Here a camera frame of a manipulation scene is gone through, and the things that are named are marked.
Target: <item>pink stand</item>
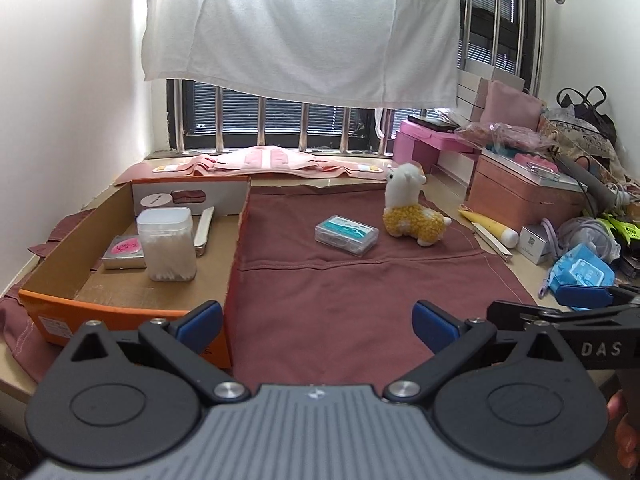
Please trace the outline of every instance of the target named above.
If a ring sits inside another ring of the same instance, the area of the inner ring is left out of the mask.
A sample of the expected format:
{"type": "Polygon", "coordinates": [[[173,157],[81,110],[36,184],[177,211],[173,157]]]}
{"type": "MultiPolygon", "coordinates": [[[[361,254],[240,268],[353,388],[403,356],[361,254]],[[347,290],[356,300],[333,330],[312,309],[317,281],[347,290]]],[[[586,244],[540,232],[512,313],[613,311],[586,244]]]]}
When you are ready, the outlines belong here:
{"type": "Polygon", "coordinates": [[[401,121],[394,141],[393,160],[404,164],[419,162],[425,174],[437,163],[440,152],[472,153],[473,149],[459,141],[456,134],[436,132],[410,121],[401,121]]]}

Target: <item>handbag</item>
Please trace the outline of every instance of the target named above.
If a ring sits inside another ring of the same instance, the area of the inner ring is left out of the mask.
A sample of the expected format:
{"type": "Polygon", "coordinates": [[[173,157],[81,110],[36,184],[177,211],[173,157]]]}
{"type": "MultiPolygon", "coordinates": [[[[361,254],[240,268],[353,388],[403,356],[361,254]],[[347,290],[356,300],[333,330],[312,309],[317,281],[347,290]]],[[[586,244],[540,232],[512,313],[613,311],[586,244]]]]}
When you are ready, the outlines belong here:
{"type": "Polygon", "coordinates": [[[604,91],[604,88],[599,85],[592,87],[587,92],[586,95],[581,94],[574,88],[567,87],[559,91],[558,95],[556,96],[556,102],[558,103],[558,105],[560,105],[562,108],[568,108],[569,106],[574,105],[575,117],[577,119],[585,120],[589,124],[592,124],[593,126],[595,126],[599,134],[605,137],[606,139],[609,139],[611,142],[611,145],[615,148],[616,140],[618,140],[618,134],[616,133],[616,125],[613,123],[613,120],[607,114],[601,114],[597,110],[598,106],[603,104],[603,102],[606,100],[607,100],[607,93],[604,91]],[[589,94],[591,94],[591,92],[595,89],[598,89],[600,91],[600,93],[602,94],[602,99],[596,102],[596,104],[592,104],[589,101],[589,94]],[[560,100],[560,96],[562,95],[562,92],[567,90],[570,90],[578,94],[582,98],[582,102],[578,104],[574,103],[571,97],[569,97],[569,92],[567,92],[567,94],[565,94],[562,100],[560,100]]]}
{"type": "Polygon", "coordinates": [[[489,82],[482,124],[504,123],[536,130],[542,113],[542,101],[500,81],[489,82]]]}

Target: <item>window bars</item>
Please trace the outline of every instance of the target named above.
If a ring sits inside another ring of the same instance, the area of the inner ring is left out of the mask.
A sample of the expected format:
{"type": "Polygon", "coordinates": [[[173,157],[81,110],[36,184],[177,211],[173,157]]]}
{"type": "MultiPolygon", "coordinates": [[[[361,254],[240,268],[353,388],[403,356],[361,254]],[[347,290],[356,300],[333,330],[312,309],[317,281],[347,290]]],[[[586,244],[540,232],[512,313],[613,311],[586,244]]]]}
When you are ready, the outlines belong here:
{"type": "MultiPolygon", "coordinates": [[[[522,68],[522,57],[524,51],[524,30],[525,30],[525,6],[524,0],[518,0],[518,44],[516,51],[515,73],[520,75],[522,68]]],[[[563,4],[564,0],[555,0],[558,4],[563,4]]],[[[545,41],[545,2],[546,0],[536,0],[536,24],[534,38],[534,60],[531,74],[530,93],[537,96],[540,90],[540,76],[542,74],[543,46],[545,41]]],[[[495,64],[498,56],[498,44],[500,39],[500,3],[501,0],[494,0],[494,33],[491,48],[491,64],[495,64]]],[[[469,57],[469,45],[471,37],[471,16],[472,16],[472,0],[465,0],[464,22],[462,27],[462,49],[460,51],[460,67],[464,69],[466,60],[469,57]]],[[[182,81],[174,80],[174,120],[176,133],[176,150],[179,153],[185,153],[184,149],[184,123],[182,118],[182,81]]],[[[223,153],[225,151],[223,139],[223,89],[216,87],[215,91],[216,105],[216,151],[223,153]]],[[[265,116],[266,116],[266,99],[260,97],[258,99],[258,125],[257,139],[258,146],[263,146],[265,140],[265,116]]],[[[334,155],[356,155],[349,150],[350,138],[350,120],[351,109],[344,108],[342,115],[342,131],[340,133],[340,148],[331,152],[334,155]]],[[[302,113],[300,118],[300,137],[298,148],[300,151],[307,151],[307,133],[309,125],[309,104],[302,103],[302,113]]],[[[382,115],[381,130],[383,138],[376,153],[368,156],[386,156],[387,143],[391,140],[391,134],[394,126],[394,110],[384,110],[382,115]]]]}

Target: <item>human hand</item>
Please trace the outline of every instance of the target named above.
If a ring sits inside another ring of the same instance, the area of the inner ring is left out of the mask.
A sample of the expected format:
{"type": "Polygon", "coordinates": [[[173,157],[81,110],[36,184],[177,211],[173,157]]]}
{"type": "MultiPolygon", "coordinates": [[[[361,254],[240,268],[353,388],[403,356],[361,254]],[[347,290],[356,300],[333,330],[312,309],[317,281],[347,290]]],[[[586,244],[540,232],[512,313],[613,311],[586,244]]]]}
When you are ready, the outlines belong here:
{"type": "Polygon", "coordinates": [[[635,468],[638,465],[638,453],[636,453],[638,432],[634,430],[626,420],[626,400],[622,394],[622,390],[609,399],[607,410],[609,411],[609,420],[618,418],[623,413],[625,414],[616,428],[618,461],[622,464],[622,467],[626,469],[635,468]]]}

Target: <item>small white box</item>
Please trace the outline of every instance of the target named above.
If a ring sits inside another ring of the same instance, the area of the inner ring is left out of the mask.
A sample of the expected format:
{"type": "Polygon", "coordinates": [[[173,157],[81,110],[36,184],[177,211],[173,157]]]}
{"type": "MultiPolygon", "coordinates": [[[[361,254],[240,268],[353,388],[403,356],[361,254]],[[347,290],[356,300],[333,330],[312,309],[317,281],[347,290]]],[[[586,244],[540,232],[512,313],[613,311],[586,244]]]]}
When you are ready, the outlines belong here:
{"type": "Polygon", "coordinates": [[[518,76],[513,75],[512,73],[507,72],[506,70],[495,67],[493,65],[489,65],[488,63],[476,61],[475,59],[466,60],[465,72],[471,72],[472,74],[480,76],[481,78],[484,78],[484,79],[489,79],[492,81],[501,81],[505,85],[509,85],[521,92],[522,92],[522,89],[524,88],[524,79],[519,78],[518,76]]]}
{"type": "Polygon", "coordinates": [[[520,231],[517,250],[536,265],[545,261],[550,250],[546,231],[542,225],[525,225],[520,231]]]}
{"type": "Polygon", "coordinates": [[[471,103],[475,106],[484,108],[484,105],[486,104],[486,87],[487,86],[488,85],[484,85],[484,92],[474,92],[469,88],[466,88],[462,85],[458,85],[458,97],[461,98],[462,100],[465,100],[467,103],[471,103]]]}
{"type": "Polygon", "coordinates": [[[456,111],[462,115],[467,121],[477,123],[484,112],[484,108],[474,106],[464,99],[456,98],[456,111]]]}

